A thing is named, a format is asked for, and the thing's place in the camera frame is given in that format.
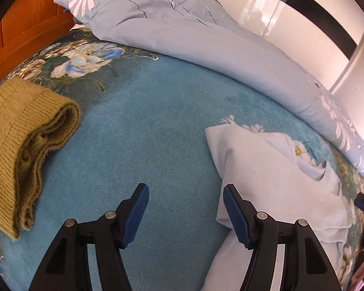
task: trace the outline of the yellow knit garment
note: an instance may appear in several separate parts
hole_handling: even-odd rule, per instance
[[[12,239],[34,223],[41,166],[78,127],[79,105],[20,78],[0,87],[0,229]]]

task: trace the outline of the black stripe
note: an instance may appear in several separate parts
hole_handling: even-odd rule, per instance
[[[315,0],[281,0],[322,30],[350,59],[357,44],[342,25]]]

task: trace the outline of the white garment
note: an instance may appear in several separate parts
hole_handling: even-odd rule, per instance
[[[234,184],[243,199],[277,221],[306,219],[337,272],[353,216],[329,162],[306,163],[295,155],[294,142],[283,133],[252,133],[233,124],[205,132],[222,178],[216,220],[232,228],[222,192],[227,184]],[[232,230],[212,262],[202,291],[238,291],[251,255]],[[284,246],[278,246],[271,290],[279,290],[283,258]]]

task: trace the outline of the silver rivet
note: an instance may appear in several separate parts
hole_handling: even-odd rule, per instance
[[[257,217],[261,220],[265,220],[265,219],[267,219],[268,216],[267,216],[267,213],[265,213],[265,212],[258,212]]]
[[[298,220],[299,225],[307,226],[309,223],[305,219],[299,219]]]
[[[75,223],[75,221],[73,219],[68,219],[68,220],[65,221],[65,226],[66,227],[71,227],[71,226],[74,225],[74,223]]]
[[[109,211],[109,212],[105,213],[105,217],[107,219],[113,219],[115,216],[116,216],[116,212],[114,212],[114,211]]]

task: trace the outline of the wooden bed frame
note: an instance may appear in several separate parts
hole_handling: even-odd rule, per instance
[[[53,0],[16,0],[0,22],[0,81],[73,25],[70,12]]]

